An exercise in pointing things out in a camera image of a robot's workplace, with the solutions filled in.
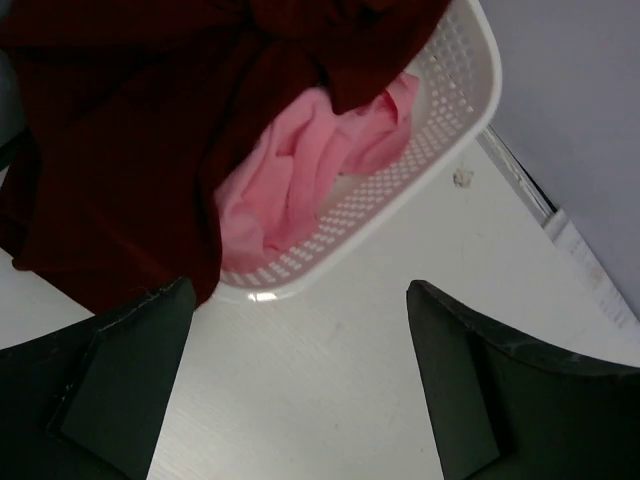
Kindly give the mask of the dark red t shirt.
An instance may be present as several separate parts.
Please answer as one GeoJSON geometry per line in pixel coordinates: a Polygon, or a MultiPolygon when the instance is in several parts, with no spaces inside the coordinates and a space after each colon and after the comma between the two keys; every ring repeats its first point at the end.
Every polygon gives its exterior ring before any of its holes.
{"type": "Polygon", "coordinates": [[[444,1],[14,1],[1,21],[27,136],[1,246],[94,313],[220,276],[208,199],[304,90],[337,113],[409,65],[444,1]]]}

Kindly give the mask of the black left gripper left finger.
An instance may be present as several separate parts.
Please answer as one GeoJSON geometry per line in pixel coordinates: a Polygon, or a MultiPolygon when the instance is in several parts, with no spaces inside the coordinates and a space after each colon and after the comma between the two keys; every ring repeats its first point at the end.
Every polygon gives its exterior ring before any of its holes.
{"type": "Polygon", "coordinates": [[[2,478],[146,478],[194,310],[180,278],[3,349],[2,478]]]}

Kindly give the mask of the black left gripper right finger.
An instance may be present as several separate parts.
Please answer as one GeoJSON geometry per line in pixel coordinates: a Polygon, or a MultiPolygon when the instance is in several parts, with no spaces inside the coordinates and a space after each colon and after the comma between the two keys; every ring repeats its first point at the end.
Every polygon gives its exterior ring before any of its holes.
{"type": "Polygon", "coordinates": [[[413,281],[408,321],[447,479],[635,479],[639,371],[502,324],[413,281]]]}

